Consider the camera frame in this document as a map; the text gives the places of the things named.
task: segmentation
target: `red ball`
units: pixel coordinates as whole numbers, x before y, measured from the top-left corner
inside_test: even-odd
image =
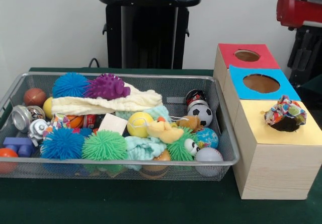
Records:
[[[46,101],[46,93],[39,88],[31,88],[25,92],[24,103],[26,106],[42,107]]]
[[[17,158],[18,154],[10,148],[0,148],[0,157]],[[0,174],[11,173],[17,165],[16,162],[1,162],[0,160]]]

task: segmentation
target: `cloth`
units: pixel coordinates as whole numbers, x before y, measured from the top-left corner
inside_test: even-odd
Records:
[[[167,148],[167,145],[156,137],[129,136],[125,140],[127,142],[127,160],[153,160]],[[136,171],[141,169],[141,165],[129,165],[127,167]]]
[[[143,111],[162,105],[162,96],[153,90],[141,92],[134,86],[130,87],[131,94],[114,100],[91,99],[78,97],[61,97],[52,100],[52,113],[65,115],[106,114],[115,111]]]
[[[265,113],[265,121],[267,124],[273,125],[281,121],[284,117],[295,118],[297,125],[304,125],[306,123],[306,112],[297,102],[291,101],[285,95]]]
[[[153,120],[157,120],[158,117],[163,117],[166,121],[171,122],[171,118],[169,116],[169,111],[167,110],[167,108],[165,106],[156,106],[156,107],[152,107],[150,109],[146,109],[143,110],[143,112],[148,113]],[[129,118],[136,112],[124,112],[124,111],[120,111],[120,112],[115,112],[115,115],[117,117],[123,118],[125,120],[129,120]]]

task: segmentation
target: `circular hole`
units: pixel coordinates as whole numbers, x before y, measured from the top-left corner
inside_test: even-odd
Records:
[[[284,117],[281,121],[270,126],[278,131],[284,132],[294,132],[300,127],[297,125],[295,118],[289,117]]]
[[[256,52],[246,50],[246,49],[240,49],[235,52],[235,56],[246,62],[254,62],[260,59],[260,55]]]
[[[277,80],[263,74],[250,74],[244,77],[243,83],[249,89],[260,93],[271,93],[280,89],[280,84]]]

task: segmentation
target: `metal basket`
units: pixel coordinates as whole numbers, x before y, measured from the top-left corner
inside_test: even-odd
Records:
[[[64,73],[28,72],[20,75],[0,102],[0,143],[6,137],[26,137],[13,125],[10,112],[13,106],[23,104],[24,93],[30,88],[41,88],[48,96],[52,94],[55,80]],[[99,74],[83,74],[94,79]],[[163,96],[163,104],[171,116],[187,114],[185,96],[192,89],[206,93],[214,118],[209,126],[219,137],[218,150],[224,161],[178,162],[178,161],[90,161],[51,160],[40,158],[39,149],[31,158],[0,158],[0,177],[3,178],[47,178],[47,179],[160,179],[160,180],[204,180],[220,181],[229,167],[239,160],[235,135],[227,108],[217,80],[197,76],[147,76],[118,74],[125,82],[141,91],[153,89]],[[128,169],[129,165],[142,165],[140,171]]]

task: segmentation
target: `dark green tablecloth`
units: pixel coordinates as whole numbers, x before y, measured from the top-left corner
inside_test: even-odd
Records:
[[[34,71],[198,74],[210,70]],[[1,179],[2,223],[322,223],[322,172],[304,201],[241,200],[221,182]]]

